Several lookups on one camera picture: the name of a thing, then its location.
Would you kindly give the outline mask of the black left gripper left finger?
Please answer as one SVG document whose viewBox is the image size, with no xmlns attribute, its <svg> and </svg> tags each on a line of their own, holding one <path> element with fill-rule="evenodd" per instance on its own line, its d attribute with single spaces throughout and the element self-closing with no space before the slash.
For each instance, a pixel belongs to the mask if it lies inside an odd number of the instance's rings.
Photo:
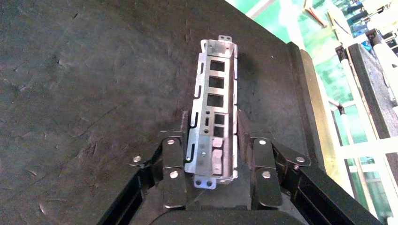
<svg viewBox="0 0 398 225">
<path fill-rule="evenodd" d="M 159 131 L 150 142 L 133 154 L 131 166 L 147 170 L 142 181 L 161 184 L 162 204 L 166 209 L 184 208 L 187 188 L 184 174 L 184 151 L 187 147 L 187 131 L 190 116 L 182 111 L 181 119 Z"/>
</svg>

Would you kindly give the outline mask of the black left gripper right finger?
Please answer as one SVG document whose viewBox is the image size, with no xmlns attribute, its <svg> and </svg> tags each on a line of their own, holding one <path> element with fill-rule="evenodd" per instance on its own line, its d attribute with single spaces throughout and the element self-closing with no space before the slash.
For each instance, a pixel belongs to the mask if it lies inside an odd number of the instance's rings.
<svg viewBox="0 0 398 225">
<path fill-rule="evenodd" d="M 240 156 L 250 169 L 251 207 L 280 208 L 287 172 L 309 166 L 310 158 L 278 142 L 265 125 L 249 121 L 242 110 L 237 112 L 237 136 Z"/>
</svg>

